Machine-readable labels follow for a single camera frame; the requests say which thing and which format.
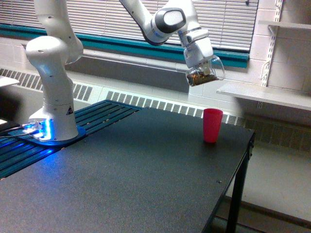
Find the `teal window frame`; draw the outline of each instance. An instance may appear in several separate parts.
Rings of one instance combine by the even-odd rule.
[[[44,29],[0,24],[0,35],[12,38],[36,38],[46,35]],[[116,50],[134,54],[149,55],[159,58],[167,58],[184,61],[184,49],[178,45],[164,44],[153,46],[145,41],[121,39],[115,37],[76,33],[85,47],[93,47],[105,50]],[[227,67],[247,68],[249,53],[214,50],[223,64]]]

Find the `warning label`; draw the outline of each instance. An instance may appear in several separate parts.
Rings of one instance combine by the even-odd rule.
[[[71,106],[69,106],[69,109],[68,109],[66,115],[70,115],[70,114],[73,114],[73,110],[72,110]]]

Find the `shelf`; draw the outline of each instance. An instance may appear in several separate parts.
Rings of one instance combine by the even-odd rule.
[[[0,75],[0,87],[9,86],[19,83],[16,79],[7,78]]]
[[[217,93],[311,111],[311,94],[248,83],[229,82]]]
[[[273,22],[273,21],[264,21],[264,20],[259,20],[259,24],[266,24],[269,26],[278,26],[278,27],[282,27],[282,28],[311,30],[311,24]]]

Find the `red plastic cup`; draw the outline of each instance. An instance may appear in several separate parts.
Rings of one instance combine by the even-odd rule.
[[[223,112],[219,109],[207,108],[203,111],[204,141],[215,143],[218,138]]]

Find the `window blinds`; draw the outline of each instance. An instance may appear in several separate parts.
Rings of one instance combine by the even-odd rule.
[[[153,14],[168,0],[142,0]],[[249,51],[259,0],[193,0],[200,24],[209,30],[214,48]],[[77,33],[143,40],[138,25],[119,0],[67,0]],[[0,0],[0,23],[43,28],[33,0]],[[180,44],[178,36],[168,43]]]

